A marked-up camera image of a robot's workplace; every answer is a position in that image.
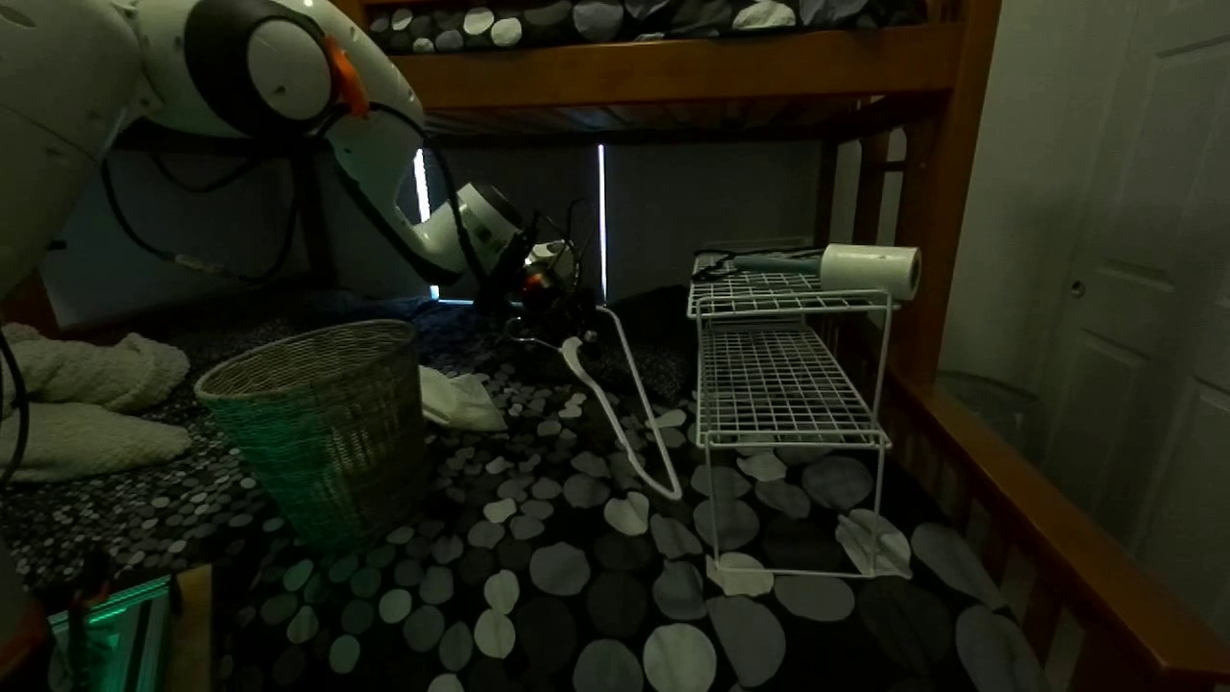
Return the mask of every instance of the wooden bed frame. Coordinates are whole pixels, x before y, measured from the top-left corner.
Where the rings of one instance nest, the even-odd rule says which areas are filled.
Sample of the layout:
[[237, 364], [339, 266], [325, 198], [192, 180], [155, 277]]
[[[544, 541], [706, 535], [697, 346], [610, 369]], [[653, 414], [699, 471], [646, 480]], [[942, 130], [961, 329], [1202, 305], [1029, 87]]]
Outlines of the wooden bed frame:
[[[361, 28], [398, 0], [339, 0]], [[903, 171], [897, 242], [921, 251], [901, 314], [887, 425], [1001, 578], [1054, 688], [1230, 688], [1230, 646], [1136, 570], [1025, 456], [934, 393], [1001, 0], [930, 0], [930, 24], [729, 43], [610, 43], [523, 54], [396, 59], [453, 142], [819, 136], [819, 219], [837, 142], [861, 142], [858, 239], [876, 239], [887, 168]], [[908, 161], [887, 161], [887, 136]]]

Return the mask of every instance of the paper towel roll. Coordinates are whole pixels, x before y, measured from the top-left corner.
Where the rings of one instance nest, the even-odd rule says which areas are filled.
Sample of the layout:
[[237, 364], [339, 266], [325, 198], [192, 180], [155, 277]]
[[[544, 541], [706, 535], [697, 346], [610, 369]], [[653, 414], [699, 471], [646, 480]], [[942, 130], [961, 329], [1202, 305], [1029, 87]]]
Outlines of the paper towel roll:
[[819, 256], [822, 289], [887, 289], [916, 298], [921, 277], [917, 245], [847, 245], [830, 242]]

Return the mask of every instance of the wire basket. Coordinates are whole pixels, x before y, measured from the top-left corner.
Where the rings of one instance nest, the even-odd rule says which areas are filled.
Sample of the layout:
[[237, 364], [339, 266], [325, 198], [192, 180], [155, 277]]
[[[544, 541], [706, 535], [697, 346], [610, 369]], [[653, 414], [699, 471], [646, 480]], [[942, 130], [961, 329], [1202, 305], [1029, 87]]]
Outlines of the wire basket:
[[243, 466], [322, 555], [361, 546], [425, 494], [411, 325], [339, 321], [246, 350], [197, 382]]

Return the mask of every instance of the white door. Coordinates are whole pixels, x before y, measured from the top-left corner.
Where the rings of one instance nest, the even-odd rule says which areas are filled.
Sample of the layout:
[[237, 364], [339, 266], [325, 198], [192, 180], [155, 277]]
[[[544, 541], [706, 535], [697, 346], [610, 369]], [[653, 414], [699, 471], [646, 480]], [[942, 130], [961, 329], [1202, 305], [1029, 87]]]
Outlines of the white door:
[[1129, 13], [1040, 469], [1230, 639], [1230, 0]]

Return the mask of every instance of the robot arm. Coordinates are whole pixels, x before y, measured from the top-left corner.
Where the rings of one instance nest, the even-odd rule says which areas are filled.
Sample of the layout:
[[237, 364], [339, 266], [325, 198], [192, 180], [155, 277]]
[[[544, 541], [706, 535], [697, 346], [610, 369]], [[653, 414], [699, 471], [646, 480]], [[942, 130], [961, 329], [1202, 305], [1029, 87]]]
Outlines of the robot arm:
[[0, 294], [134, 119], [209, 139], [322, 130], [386, 225], [443, 274], [470, 266], [457, 214], [482, 269], [520, 233], [516, 212], [473, 186], [457, 214], [416, 225], [398, 212], [424, 109], [325, 0], [0, 0]]

